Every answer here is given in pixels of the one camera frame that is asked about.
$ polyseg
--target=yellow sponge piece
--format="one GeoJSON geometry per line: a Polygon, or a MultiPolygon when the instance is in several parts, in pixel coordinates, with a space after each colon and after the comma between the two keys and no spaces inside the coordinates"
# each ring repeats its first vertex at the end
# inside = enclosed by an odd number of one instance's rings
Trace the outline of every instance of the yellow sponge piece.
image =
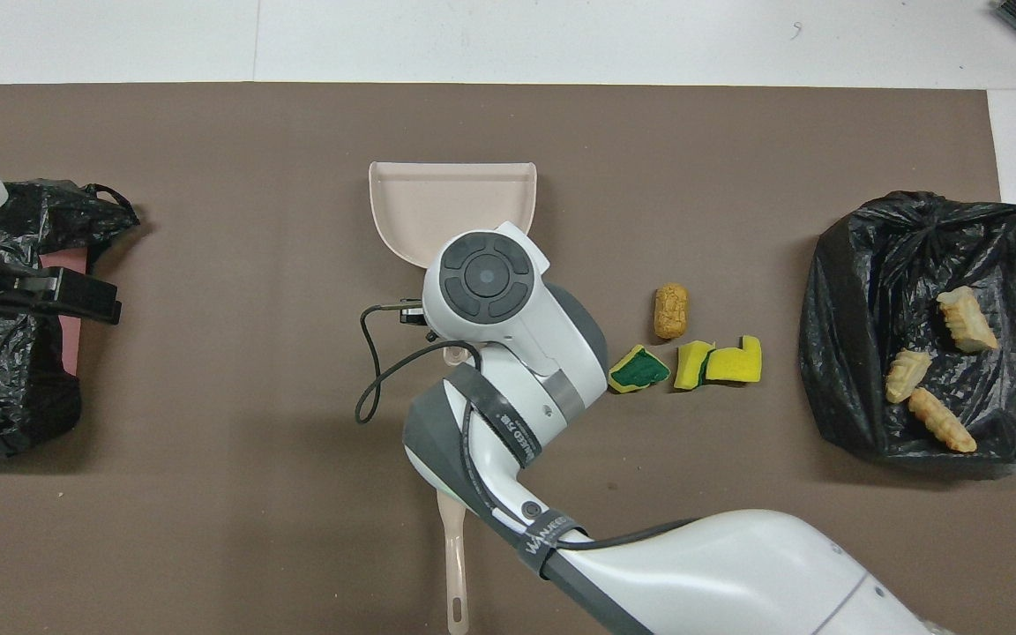
{"type": "Polygon", "coordinates": [[[739,348],[718,348],[708,358],[705,378],[713,381],[758,382],[763,373],[763,350],[758,337],[743,336],[739,348]]]}
{"type": "Polygon", "coordinates": [[[660,359],[654,358],[638,343],[611,367],[610,373],[606,374],[606,382],[618,392],[633,392],[664,381],[669,375],[669,366],[662,365],[660,359]]]}
{"type": "Polygon", "coordinates": [[[692,390],[701,385],[711,351],[716,351],[716,342],[695,340],[677,348],[677,378],[673,380],[673,387],[692,390]]]}

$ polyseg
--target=velcro strap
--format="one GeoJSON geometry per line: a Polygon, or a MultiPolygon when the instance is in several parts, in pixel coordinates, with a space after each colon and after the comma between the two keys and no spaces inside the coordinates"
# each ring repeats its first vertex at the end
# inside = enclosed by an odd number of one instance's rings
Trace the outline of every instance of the velcro strap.
{"type": "Polygon", "coordinates": [[[539,439],[535,438],[535,433],[532,433],[524,418],[520,418],[516,407],[508,402],[508,398],[485,375],[469,365],[460,365],[446,381],[456,387],[471,402],[472,407],[477,407],[477,411],[484,416],[520,467],[531,465],[531,461],[535,461],[539,452],[544,451],[539,439]]]}
{"type": "Polygon", "coordinates": [[[532,573],[548,579],[544,575],[544,565],[552,557],[552,552],[556,551],[560,535],[572,529],[582,529],[582,527],[560,510],[544,511],[520,535],[516,545],[516,555],[524,561],[524,565],[527,565],[532,573]]]}

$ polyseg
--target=brown mat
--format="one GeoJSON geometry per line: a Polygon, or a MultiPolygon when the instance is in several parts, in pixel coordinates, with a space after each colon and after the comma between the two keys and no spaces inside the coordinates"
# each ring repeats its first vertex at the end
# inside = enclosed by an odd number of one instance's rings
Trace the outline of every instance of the brown mat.
{"type": "MultiPolygon", "coordinates": [[[[925,618],[1016,632],[1016,478],[849,457],[795,363],[827,226],[897,189],[999,198],[985,93],[271,83],[0,85],[4,180],[112,185],[148,225],[102,265],[124,322],[85,326],[80,426],[0,462],[0,632],[445,631],[434,492],[400,444],[439,358],[351,418],[359,311],[421,285],[376,237],[374,160],[535,162],[531,235],[612,361],[660,343],[671,280],[686,341],[762,338],[758,385],[605,395],[524,475],[545,501],[595,537],[788,511],[925,618]]],[[[376,323],[384,363],[424,342],[376,323]]],[[[600,632],[466,526],[472,634],[600,632]]]]}

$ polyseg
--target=white tile floor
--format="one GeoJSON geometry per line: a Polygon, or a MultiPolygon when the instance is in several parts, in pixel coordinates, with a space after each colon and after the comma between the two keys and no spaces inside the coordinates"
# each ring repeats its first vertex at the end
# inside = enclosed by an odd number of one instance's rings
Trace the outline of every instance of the white tile floor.
{"type": "Polygon", "coordinates": [[[1016,202],[1016,34],[988,0],[0,0],[0,83],[474,81],[991,89],[1016,202]]]}

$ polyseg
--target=black trash bag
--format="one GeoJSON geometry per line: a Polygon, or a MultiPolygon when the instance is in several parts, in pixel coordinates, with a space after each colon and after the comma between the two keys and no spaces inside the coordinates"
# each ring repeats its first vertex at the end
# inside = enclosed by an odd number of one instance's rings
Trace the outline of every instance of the black trash bag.
{"type": "Polygon", "coordinates": [[[948,478],[1016,471],[1016,205],[929,192],[867,202],[822,234],[806,287],[799,369],[826,441],[861,458],[948,478]],[[936,297],[970,285],[998,351],[956,348],[936,297]],[[900,348],[933,359],[924,382],[977,442],[948,450],[884,397],[900,348]]]}
{"type": "MultiPolygon", "coordinates": [[[[5,188],[10,196],[0,208],[0,253],[11,264],[40,269],[40,254],[88,248],[91,269],[117,234],[138,225],[128,200],[104,185],[41,180],[5,188]]],[[[0,455],[72,430],[80,410],[80,384],[62,365],[57,317],[0,317],[0,455]]]]}

